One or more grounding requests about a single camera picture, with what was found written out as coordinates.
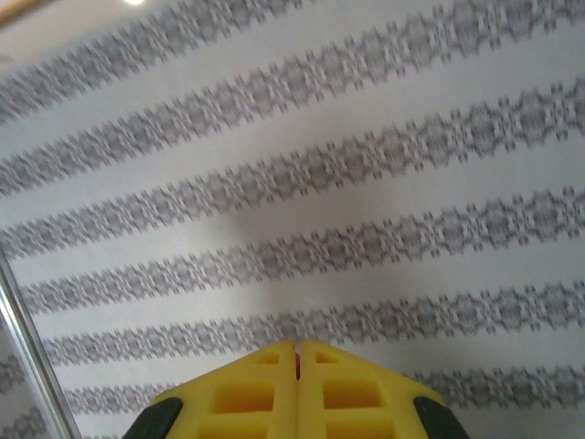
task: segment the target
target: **patterned wallpaper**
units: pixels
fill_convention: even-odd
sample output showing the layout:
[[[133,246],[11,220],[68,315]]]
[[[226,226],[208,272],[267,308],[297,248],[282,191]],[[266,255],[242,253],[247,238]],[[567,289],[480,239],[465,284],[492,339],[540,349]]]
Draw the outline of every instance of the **patterned wallpaper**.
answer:
[[[48,437],[45,420],[0,316],[0,438]]]
[[[1,78],[0,246],[82,434],[317,337],[472,437],[580,437],[584,19],[181,0]]]

